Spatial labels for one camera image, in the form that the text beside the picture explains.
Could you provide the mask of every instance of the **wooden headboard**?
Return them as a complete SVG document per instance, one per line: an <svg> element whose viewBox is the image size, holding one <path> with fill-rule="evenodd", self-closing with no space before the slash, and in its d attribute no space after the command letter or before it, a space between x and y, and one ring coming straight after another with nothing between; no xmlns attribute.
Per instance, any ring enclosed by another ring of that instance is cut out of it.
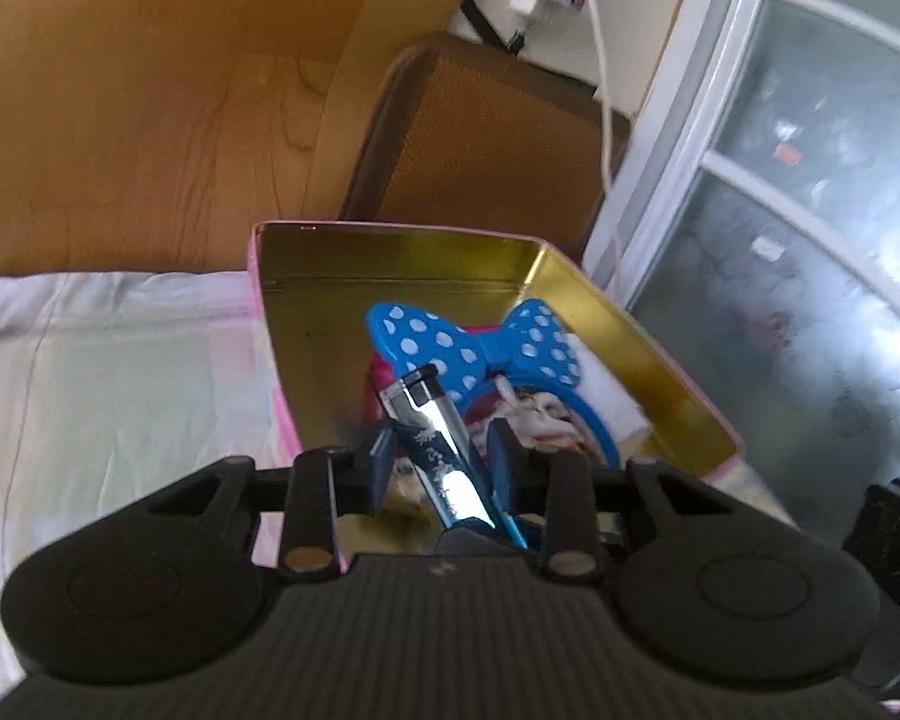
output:
<svg viewBox="0 0 900 720"><path fill-rule="evenodd" d="M0 274L213 271L335 218L389 62L460 0L0 0Z"/></svg>

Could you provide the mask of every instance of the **white bedsheet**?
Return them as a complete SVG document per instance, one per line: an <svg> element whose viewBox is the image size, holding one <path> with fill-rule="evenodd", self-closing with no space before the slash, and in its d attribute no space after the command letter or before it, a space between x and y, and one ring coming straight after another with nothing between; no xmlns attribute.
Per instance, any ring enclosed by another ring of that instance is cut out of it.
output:
<svg viewBox="0 0 900 720"><path fill-rule="evenodd" d="M277 453L246 274L0 279L0 591L27 555L134 498ZM0 695L21 676L0 626Z"/></svg>

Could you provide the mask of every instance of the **brown chair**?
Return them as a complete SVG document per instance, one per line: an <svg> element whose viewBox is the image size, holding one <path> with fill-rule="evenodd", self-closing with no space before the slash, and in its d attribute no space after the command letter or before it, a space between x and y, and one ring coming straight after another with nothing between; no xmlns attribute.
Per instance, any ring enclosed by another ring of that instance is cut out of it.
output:
<svg viewBox="0 0 900 720"><path fill-rule="evenodd" d="M628 137L615 113L613 170ZM533 235L578 259L600 207L601 140L588 90L434 35L389 69L342 218Z"/></svg>
<svg viewBox="0 0 900 720"><path fill-rule="evenodd" d="M460 0L0 0L0 274L241 268L336 218L394 57Z"/></svg>

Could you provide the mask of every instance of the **ribbed black surface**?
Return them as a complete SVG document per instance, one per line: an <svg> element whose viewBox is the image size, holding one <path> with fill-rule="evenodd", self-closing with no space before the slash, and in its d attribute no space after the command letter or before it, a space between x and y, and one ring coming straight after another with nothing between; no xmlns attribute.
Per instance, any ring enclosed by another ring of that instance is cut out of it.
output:
<svg viewBox="0 0 900 720"><path fill-rule="evenodd" d="M287 590L254 637L202 670L139 688L34 677L0 703L5 717L886 716L842 680L766 695L695 683L635 649L594 593L519 559L366 556L332 584Z"/></svg>

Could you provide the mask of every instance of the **black cable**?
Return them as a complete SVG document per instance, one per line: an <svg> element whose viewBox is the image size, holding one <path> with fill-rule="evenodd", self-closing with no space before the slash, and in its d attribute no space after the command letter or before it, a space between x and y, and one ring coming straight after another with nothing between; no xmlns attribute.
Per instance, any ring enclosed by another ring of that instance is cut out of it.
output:
<svg viewBox="0 0 900 720"><path fill-rule="evenodd" d="M503 38L500 37L500 33L493 28L492 23L490 23L490 20L484 15L484 11L480 9L480 5L477 5L475 0L463 0L463 2L460 3L460 12L463 13L463 18L466 18L470 23L470 26L474 28L481 41L492 49L501 50L501 52L516 56L521 52L527 42L527 33L525 30L519 29L514 33L514 37L509 39L509 43L504 43ZM578 79L576 76L558 73L556 70L551 70L550 68L545 68L540 65L533 66L538 67L540 70L547 71L549 74L552 74L552 76L560 77L578 88L586 90L591 97L597 91L596 86L588 81Z"/></svg>
<svg viewBox="0 0 900 720"><path fill-rule="evenodd" d="M527 33L523 29L518 29L514 33L514 37L511 37L509 43L506 44L506 50L516 56L523 50L525 42L527 42Z"/></svg>
<svg viewBox="0 0 900 720"><path fill-rule="evenodd" d="M506 51L506 43L504 43L503 38L493 28L492 23L487 20L484 11L480 9L475 0L463 0L460 3L460 12L463 13L463 18L468 20L470 26L474 28L474 31L485 45L490 46L492 49L501 50L501 52Z"/></svg>

